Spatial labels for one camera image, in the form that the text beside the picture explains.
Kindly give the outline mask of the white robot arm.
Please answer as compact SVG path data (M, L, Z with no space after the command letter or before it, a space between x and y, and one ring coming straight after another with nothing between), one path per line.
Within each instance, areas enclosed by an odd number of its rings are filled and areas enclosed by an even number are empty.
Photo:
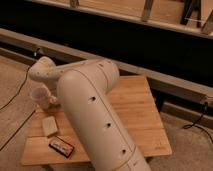
M30 68L29 77L58 98L96 171L151 171L106 97L119 79L113 61L57 66L42 57Z

